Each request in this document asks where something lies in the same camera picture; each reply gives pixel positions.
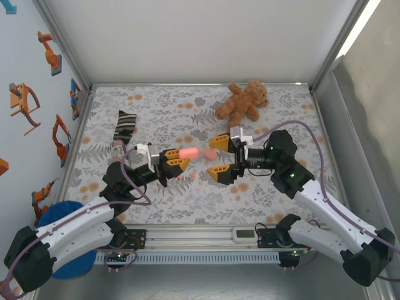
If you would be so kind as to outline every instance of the white display device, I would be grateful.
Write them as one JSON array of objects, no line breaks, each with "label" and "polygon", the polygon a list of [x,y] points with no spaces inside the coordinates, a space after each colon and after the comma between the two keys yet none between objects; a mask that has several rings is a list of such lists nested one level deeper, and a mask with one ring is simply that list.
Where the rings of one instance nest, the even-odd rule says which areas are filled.
[{"label": "white display device", "polygon": [[232,228],[232,240],[235,244],[256,243],[258,236],[254,227],[239,226]]}]

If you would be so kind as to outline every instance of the brown teddy bear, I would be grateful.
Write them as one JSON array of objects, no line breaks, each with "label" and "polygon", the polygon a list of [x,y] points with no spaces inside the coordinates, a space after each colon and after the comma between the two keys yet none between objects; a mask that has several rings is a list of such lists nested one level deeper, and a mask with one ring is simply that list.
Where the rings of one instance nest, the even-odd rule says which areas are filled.
[{"label": "brown teddy bear", "polygon": [[250,80],[244,91],[234,82],[228,86],[233,95],[221,106],[219,106],[215,115],[220,120],[225,120],[228,116],[228,130],[231,127],[240,125],[244,114],[252,121],[257,121],[260,115],[257,106],[264,108],[268,105],[267,88],[258,80]]}]

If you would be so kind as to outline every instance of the pink sponge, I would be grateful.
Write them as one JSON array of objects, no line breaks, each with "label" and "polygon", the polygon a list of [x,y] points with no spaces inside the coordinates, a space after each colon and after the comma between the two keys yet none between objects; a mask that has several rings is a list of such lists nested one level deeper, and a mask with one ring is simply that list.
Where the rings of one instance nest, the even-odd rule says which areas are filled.
[{"label": "pink sponge", "polygon": [[202,153],[202,155],[210,160],[210,161],[215,161],[218,157],[217,152],[215,152],[214,150],[207,148],[206,150],[204,150],[204,152]]},{"label": "pink sponge", "polygon": [[181,149],[179,150],[179,158],[197,159],[199,158],[199,149],[196,147]]}]

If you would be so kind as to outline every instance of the small display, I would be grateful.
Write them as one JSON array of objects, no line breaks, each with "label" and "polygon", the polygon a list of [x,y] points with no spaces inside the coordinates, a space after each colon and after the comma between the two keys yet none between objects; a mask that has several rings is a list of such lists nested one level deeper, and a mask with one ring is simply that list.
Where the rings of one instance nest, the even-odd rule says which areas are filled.
[{"label": "small display", "polygon": [[254,230],[237,230],[236,236],[238,238],[254,238]]}]

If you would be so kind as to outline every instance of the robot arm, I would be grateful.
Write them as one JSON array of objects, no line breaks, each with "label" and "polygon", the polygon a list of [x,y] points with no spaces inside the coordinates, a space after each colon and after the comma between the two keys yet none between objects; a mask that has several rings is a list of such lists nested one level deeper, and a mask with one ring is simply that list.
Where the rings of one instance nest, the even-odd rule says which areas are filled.
[{"label": "robot arm", "polygon": [[[178,177],[190,162],[188,158],[178,158],[178,149],[157,153],[151,144],[139,144],[137,148],[147,154],[149,163],[136,169],[126,165],[124,168],[135,185],[144,186],[145,191],[146,185],[155,180],[167,186],[167,180]],[[12,272],[25,293],[39,288],[61,266],[90,250],[124,244],[126,227],[115,217],[139,198],[130,193],[133,187],[123,176],[120,162],[110,164],[103,181],[107,184],[105,189],[81,209],[37,230],[26,226],[17,232],[4,259],[8,268],[27,245],[49,233],[22,256]]]},{"label": "robot arm", "polygon": [[[231,128],[230,134],[216,137],[210,147],[235,154],[235,163],[212,167],[207,171],[219,183],[232,184],[243,177],[245,169],[272,170],[274,186],[289,198],[316,213],[334,233],[316,228],[300,217],[290,214],[276,226],[278,239],[282,244],[305,244],[333,258],[342,264],[347,274],[357,283],[369,286],[383,271],[393,257],[393,250],[381,244],[366,231],[394,244],[394,234],[384,228],[378,231],[374,226],[358,218],[332,195],[327,194],[331,204],[324,198],[321,184],[294,155],[297,146],[286,130],[274,131],[263,149],[252,149],[253,138],[245,136],[243,129]],[[341,215],[360,225],[347,222]]]}]

